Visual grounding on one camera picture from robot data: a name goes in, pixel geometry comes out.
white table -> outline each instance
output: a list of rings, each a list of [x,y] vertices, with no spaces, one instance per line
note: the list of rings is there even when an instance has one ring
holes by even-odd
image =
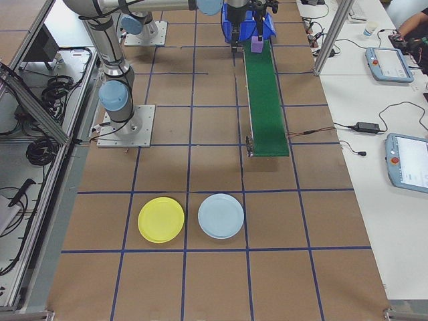
[[[326,0],[330,6],[327,17],[317,19],[328,31],[337,9],[335,0]],[[301,5],[302,16],[316,17],[326,12],[325,6]],[[382,5],[374,0],[360,0],[369,20],[378,22],[379,29],[395,28]],[[358,44],[378,46],[376,35],[364,38],[364,24],[346,22],[339,38]],[[389,32],[381,33],[383,47],[391,47]],[[428,78],[414,71],[412,84],[377,82],[370,73],[364,50],[347,41],[337,43],[342,52],[329,58],[320,79],[333,120],[341,124],[358,121],[383,124],[378,113],[389,104],[408,100],[424,107],[428,103],[422,93]],[[428,132],[418,123],[422,111],[410,104],[389,108],[384,114],[389,131],[428,138]],[[428,126],[428,116],[423,119]],[[360,205],[379,272],[390,300],[428,299],[428,194],[393,187],[385,164],[384,135],[359,134],[338,130],[340,140],[348,141],[354,150],[367,151],[366,157],[352,154],[347,146],[343,153],[352,184]]]

yellow plate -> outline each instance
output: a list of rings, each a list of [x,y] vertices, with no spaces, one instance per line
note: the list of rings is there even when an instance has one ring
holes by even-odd
[[[176,237],[185,222],[181,205],[169,197],[149,201],[138,216],[141,235],[153,243],[165,243]]]

keyboard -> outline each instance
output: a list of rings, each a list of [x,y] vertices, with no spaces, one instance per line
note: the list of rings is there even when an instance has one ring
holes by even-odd
[[[367,22],[366,13],[361,9],[360,5],[358,4],[358,0],[354,0],[354,3],[352,4],[352,7],[349,10],[348,20],[357,23]]]

mounting plate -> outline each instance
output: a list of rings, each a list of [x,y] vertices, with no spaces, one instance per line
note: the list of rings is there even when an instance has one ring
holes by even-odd
[[[139,116],[142,120],[142,128],[136,134],[129,135],[120,135],[113,132],[108,136],[98,138],[96,145],[100,148],[150,147],[155,107],[155,105],[135,105],[134,113],[135,116]],[[103,122],[109,121],[110,117],[106,113]],[[102,127],[100,135],[108,134],[109,132],[112,132],[111,126]]]
[[[128,34],[125,39],[126,47],[146,47],[154,45],[165,45],[165,40],[167,38],[167,27],[168,21],[155,21],[156,26],[158,27],[158,34],[156,37],[150,38],[147,41],[144,41],[138,38],[136,35]]]

paper cup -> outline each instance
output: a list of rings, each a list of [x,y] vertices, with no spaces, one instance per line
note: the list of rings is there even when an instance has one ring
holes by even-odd
[[[378,27],[377,22],[375,21],[369,21],[366,23],[366,27],[364,29],[363,35],[370,37],[373,32],[375,32],[376,28]]]

